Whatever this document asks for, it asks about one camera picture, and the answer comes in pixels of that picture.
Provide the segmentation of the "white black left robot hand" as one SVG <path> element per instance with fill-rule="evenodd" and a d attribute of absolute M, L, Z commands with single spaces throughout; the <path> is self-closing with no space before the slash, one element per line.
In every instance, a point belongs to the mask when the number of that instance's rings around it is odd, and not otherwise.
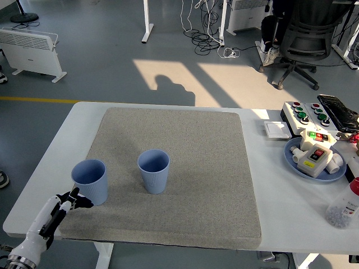
<path fill-rule="evenodd" d="M 36 268 L 42 253 L 51 246 L 54 233 L 69 211 L 91 208 L 94 204 L 79 194 L 79 188 L 51 197 L 30 225 L 25 240 L 14 248 L 7 258 L 5 268 Z"/>

